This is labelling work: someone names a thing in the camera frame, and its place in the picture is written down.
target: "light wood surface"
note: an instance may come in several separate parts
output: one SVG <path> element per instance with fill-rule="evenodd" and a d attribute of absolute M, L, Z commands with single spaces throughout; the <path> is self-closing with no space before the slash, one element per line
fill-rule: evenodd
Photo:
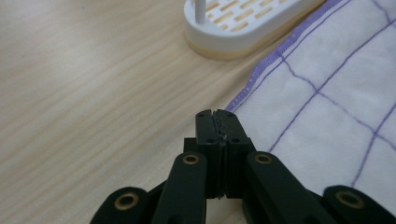
<path fill-rule="evenodd" d="M 0 223 L 89 223 L 114 190 L 164 181 L 194 115 L 224 108 L 265 50 L 214 61 L 184 1 L 0 3 Z M 246 223 L 238 200 L 206 223 Z"/>

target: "white cloth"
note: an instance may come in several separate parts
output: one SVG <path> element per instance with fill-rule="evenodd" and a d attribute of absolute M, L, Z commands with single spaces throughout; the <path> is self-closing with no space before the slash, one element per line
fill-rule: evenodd
<path fill-rule="evenodd" d="M 352 186 L 396 215 L 396 1 L 328 0 L 227 106 L 307 189 Z"/>

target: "wood grain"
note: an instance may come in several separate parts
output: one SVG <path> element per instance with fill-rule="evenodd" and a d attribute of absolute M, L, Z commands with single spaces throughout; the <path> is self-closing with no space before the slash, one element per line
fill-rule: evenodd
<path fill-rule="evenodd" d="M 0 3 L 0 223 L 89 223 L 114 190 L 164 181 L 194 115 L 224 108 L 267 51 L 213 61 L 183 1 Z M 245 223 L 209 201 L 206 223 Z"/>

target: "checkered cloth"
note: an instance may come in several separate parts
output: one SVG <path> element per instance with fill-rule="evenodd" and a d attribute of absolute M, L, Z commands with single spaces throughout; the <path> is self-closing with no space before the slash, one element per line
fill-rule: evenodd
<path fill-rule="evenodd" d="M 351 186 L 393 215 L 395 21 L 395 0 L 328 0 L 256 65 L 226 108 L 307 189 Z"/>

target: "towel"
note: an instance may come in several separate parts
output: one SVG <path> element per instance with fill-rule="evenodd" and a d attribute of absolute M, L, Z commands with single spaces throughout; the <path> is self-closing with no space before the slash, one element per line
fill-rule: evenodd
<path fill-rule="evenodd" d="M 226 107 L 307 189 L 350 186 L 393 215 L 395 21 L 395 0 L 328 0 Z"/>

